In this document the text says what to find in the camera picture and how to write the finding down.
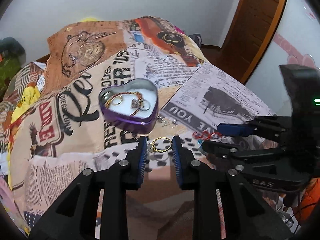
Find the brown wooden door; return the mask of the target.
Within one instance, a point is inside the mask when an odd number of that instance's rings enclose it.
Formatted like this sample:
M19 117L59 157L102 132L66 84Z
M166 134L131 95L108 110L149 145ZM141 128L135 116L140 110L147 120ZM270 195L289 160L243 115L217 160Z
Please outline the brown wooden door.
M286 0L240 0L221 48L203 45L210 63L246 83L270 44Z

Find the newspaper print bed cover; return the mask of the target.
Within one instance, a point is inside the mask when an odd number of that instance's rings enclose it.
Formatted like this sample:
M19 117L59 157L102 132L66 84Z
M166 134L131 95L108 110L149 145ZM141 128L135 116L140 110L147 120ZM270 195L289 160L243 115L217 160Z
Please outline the newspaper print bed cover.
M181 191L172 137L204 160L203 139L248 149L260 137L223 137L220 123L272 115L196 43L158 17L78 22L48 38L1 94L1 203L24 237L84 169L100 171L148 140L142 189L127 193L131 239L191 239L193 193Z

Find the yellow cloth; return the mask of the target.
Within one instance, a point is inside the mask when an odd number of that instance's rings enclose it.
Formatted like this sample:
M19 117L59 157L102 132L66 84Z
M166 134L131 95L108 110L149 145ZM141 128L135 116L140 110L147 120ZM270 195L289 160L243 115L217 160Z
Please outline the yellow cloth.
M9 168L12 167L11 165L11 153L14 147L14 137L17 131L19 130L19 126L21 121L23 120L22 116L29 111L31 106L40 98L40 92L37 86L28 86L24 89L22 97L17 104L17 107L14 109L11 115L11 124L9 126L9 142L7 146L8 150L8 161L9 161Z

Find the yellow pillow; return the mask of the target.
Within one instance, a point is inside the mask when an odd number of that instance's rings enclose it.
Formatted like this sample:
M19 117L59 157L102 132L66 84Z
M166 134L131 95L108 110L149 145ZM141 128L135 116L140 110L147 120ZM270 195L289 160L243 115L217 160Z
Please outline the yellow pillow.
M83 19L80 20L81 22L97 22L99 21L99 19L95 18L95 17L85 17Z

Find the green patterned box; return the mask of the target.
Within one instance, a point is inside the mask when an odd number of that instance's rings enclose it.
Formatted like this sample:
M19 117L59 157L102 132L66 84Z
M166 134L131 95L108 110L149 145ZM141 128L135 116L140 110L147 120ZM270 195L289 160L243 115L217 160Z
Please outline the green patterned box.
M1 57L0 67L0 95L3 100L4 94L9 87L9 83L15 74L21 69L21 64L18 57L7 56Z

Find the dark blue bag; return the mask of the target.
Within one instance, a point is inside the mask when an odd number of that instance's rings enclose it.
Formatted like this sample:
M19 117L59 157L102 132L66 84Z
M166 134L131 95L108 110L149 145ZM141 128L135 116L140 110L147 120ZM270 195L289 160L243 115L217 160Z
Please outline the dark blue bag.
M189 35L189 37L197 44L199 48L201 48L202 37L200 34L192 34L192 35Z

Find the dark green plush toy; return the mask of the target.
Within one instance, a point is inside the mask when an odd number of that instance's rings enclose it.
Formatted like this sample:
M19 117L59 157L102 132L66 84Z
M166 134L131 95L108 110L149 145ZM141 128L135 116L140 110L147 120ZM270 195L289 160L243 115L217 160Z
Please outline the dark green plush toy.
M17 57L18 59L25 59L25 49L13 37L6 37L0 41L1 57L2 59Z

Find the pink heart wall sticker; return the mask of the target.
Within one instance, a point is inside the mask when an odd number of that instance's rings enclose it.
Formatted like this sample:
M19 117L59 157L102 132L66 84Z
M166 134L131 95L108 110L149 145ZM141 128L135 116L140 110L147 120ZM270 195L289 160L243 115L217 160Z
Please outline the pink heart wall sticker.
M276 33L273 38L280 48L288 55L287 64L301 64L303 66L317 68L313 57L310 54L301 54L288 40Z

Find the purple heart-shaped tin box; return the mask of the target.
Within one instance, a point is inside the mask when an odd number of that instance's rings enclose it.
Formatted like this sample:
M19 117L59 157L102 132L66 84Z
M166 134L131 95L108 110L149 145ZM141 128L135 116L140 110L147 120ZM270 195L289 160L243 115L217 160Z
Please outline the purple heart-shaped tin box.
M124 85L103 89L99 106L105 121L132 133L148 134L158 115L158 90L147 79L134 79Z

